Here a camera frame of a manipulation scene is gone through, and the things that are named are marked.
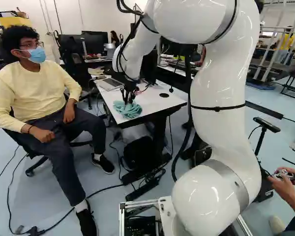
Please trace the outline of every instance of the office chair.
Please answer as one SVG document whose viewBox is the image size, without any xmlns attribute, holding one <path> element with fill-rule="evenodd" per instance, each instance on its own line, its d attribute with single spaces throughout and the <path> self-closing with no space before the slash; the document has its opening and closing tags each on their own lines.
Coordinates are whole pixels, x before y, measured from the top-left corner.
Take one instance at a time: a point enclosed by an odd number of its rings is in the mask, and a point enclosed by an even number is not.
<svg viewBox="0 0 295 236">
<path fill-rule="evenodd" d="M 39 152 L 35 152 L 32 149 L 29 148 L 29 146 L 27 146 L 26 144 L 23 144 L 22 142 L 20 142 L 20 140 L 18 140 L 17 136 L 18 133 L 11 131 L 11 130 L 7 130 L 7 129 L 3 129 L 18 145 L 22 146 L 24 148 L 24 150 L 28 153 L 27 157 L 29 157 L 30 159 L 35 158 L 36 156 L 42 156 L 43 154 L 39 153 Z M 70 141 L 70 147 L 80 147 L 80 146 L 85 146 L 85 145 L 91 145 L 92 140 L 89 141 L 85 141 L 85 142 L 72 142 L 74 139 L 76 139 L 79 134 L 67 134 L 67 138 Z M 25 170 L 25 174 L 28 177 L 33 177 L 35 175 L 34 170 L 36 168 L 38 168 L 39 166 L 41 166 L 42 164 L 44 164 L 46 161 L 48 160 L 48 157 L 43 156 L 42 158 L 39 159 L 39 161 L 37 161 L 34 165 L 32 165 L 31 167 L 27 168 Z"/>
<path fill-rule="evenodd" d="M 59 45 L 60 56 L 64 62 L 64 69 L 68 74 L 79 83 L 86 95 L 80 97 L 80 100 L 88 100 L 88 109 L 92 110 L 91 96 L 99 93 L 96 87 L 89 87 L 92 76 L 88 72 L 88 65 L 85 63 L 81 50 L 76 47 L 74 41 L 72 44 Z"/>
</svg>

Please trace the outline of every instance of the wall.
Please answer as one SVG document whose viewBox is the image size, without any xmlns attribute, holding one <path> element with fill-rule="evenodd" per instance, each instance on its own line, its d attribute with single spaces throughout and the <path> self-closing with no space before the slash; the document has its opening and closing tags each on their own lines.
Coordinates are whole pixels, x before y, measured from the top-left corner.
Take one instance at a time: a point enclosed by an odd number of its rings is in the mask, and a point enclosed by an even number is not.
<svg viewBox="0 0 295 236">
<path fill-rule="evenodd" d="M 125 0 L 129 7 L 135 3 L 144 9 L 148 0 Z M 127 37 L 130 33 L 130 23 L 134 22 L 133 14 L 121 13 L 117 9 L 116 0 L 80 0 L 82 18 L 79 11 L 79 0 L 56 0 L 61 29 L 64 34 L 80 34 L 82 30 L 107 31 L 115 30 Z M 33 27 L 38 31 L 41 41 L 44 41 L 48 59 L 59 58 L 57 46 L 47 28 L 53 32 L 60 28 L 58 24 L 54 0 L 0 0 L 0 11 L 16 10 L 19 7 L 28 13 Z"/>
</svg>

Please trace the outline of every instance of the teal cloth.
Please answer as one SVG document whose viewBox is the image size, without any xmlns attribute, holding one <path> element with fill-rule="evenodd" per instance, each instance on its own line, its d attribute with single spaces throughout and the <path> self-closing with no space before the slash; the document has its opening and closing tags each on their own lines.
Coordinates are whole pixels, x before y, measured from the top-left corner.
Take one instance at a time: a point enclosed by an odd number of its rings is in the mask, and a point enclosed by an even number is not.
<svg viewBox="0 0 295 236">
<path fill-rule="evenodd" d="M 142 112 L 142 107 L 135 102 L 125 105 L 123 101 L 114 101 L 114 109 L 122 114 L 124 118 L 130 119 L 139 116 Z"/>
</svg>

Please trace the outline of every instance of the floor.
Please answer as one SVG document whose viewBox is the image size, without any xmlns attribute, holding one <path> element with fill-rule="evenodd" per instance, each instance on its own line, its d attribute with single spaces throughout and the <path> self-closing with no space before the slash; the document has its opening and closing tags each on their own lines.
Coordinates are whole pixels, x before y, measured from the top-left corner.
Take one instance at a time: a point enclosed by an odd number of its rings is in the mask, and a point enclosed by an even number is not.
<svg viewBox="0 0 295 236">
<path fill-rule="evenodd" d="M 246 87 L 246 99 L 283 113 L 285 117 L 295 120 L 295 99 L 281 95 L 279 92 L 282 87 L 280 85 L 276 85 L 276 87 L 277 88 L 273 91 L 260 91 Z M 187 99 L 187 95 L 177 89 L 175 89 L 174 93 Z M 79 106 L 88 110 L 86 103 L 80 103 Z M 295 139 L 295 123 L 285 119 L 277 120 L 250 108 L 245 109 L 247 134 L 257 126 L 252 120 L 253 117 L 256 116 L 264 118 L 281 128 L 281 132 L 277 134 L 273 134 L 270 131 L 266 133 L 259 154 L 262 166 L 271 173 L 279 166 L 295 167 L 282 160 L 282 157 L 285 157 L 295 162 L 295 152 L 289 148 L 289 145 Z M 98 113 L 96 103 L 94 103 L 93 110 L 90 112 L 94 114 Z M 177 153 L 184 137 L 185 131 L 180 126 L 187 120 L 186 114 L 186 107 L 184 107 L 173 114 L 171 118 L 174 153 Z M 114 132 L 116 132 L 114 128 L 108 130 L 107 143 L 112 141 Z M 143 125 L 128 128 L 123 133 L 124 141 L 126 143 L 130 142 L 147 133 Z M 252 148 L 255 148 L 259 134 L 260 131 L 258 130 L 252 135 L 250 140 Z M 170 140 L 169 125 L 167 125 L 166 135 L 167 139 Z M 82 134 L 81 139 L 87 138 L 87 133 Z M 119 153 L 122 153 L 124 147 L 123 142 L 116 142 L 113 146 L 117 147 Z M 12 157 L 16 148 L 17 144 L 0 129 L 0 172 Z M 167 149 L 168 152 L 171 152 L 170 145 Z M 74 152 L 76 156 L 76 169 L 87 194 L 107 186 L 120 184 L 118 171 L 113 175 L 106 175 L 91 165 L 87 147 L 76 148 Z M 15 166 L 24 155 L 24 150 L 18 148 L 15 158 L 10 165 L 8 165 L 0 178 L 0 236 L 11 235 L 8 230 L 8 210 L 6 207 L 7 187 L 11 181 Z M 114 162 L 116 167 L 118 166 L 118 158 L 115 150 L 107 146 L 106 156 Z M 25 229 L 29 229 L 34 225 L 40 229 L 46 229 L 63 217 L 70 209 L 68 202 L 51 173 L 49 163 L 46 163 L 46 165 L 40 168 L 34 177 L 28 178 L 25 176 L 24 170 L 32 163 L 33 161 L 28 158 L 25 158 L 25 160 L 21 162 L 15 172 L 14 182 L 10 189 L 12 211 L 11 227 L 13 230 L 16 230 L 20 225 L 24 225 Z M 166 167 L 167 172 L 162 177 L 159 186 L 144 194 L 139 200 L 156 199 L 171 194 L 174 182 L 170 175 L 170 167 L 170 165 Z M 179 160 L 177 164 L 177 176 L 182 175 L 188 168 L 188 161 Z M 99 235 L 119 235 L 118 204 L 125 201 L 124 197 L 131 191 L 131 185 L 119 187 L 99 193 L 90 199 L 90 204 L 94 210 L 94 217 L 99 226 Z M 273 214 L 281 217 L 286 224 L 288 224 L 290 219 L 294 216 L 292 209 L 281 200 L 277 194 L 275 194 L 273 198 L 262 203 L 252 204 L 242 215 L 254 236 L 271 236 L 272 233 L 268 226 L 267 219 Z M 74 213 L 71 213 L 62 223 L 45 235 L 81 235 L 78 220 Z"/>
</svg>

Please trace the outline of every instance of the man's left hand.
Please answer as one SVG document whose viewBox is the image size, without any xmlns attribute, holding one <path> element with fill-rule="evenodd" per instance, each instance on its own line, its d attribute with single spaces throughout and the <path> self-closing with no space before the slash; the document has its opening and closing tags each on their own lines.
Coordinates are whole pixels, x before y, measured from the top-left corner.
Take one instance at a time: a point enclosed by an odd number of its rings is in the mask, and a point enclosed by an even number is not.
<svg viewBox="0 0 295 236">
<path fill-rule="evenodd" d="M 68 100 L 67 105 L 65 106 L 64 109 L 64 115 L 63 115 L 63 123 L 70 123 L 74 120 L 75 118 L 75 112 L 74 112 L 74 103 L 75 100 L 72 99 Z"/>
</svg>

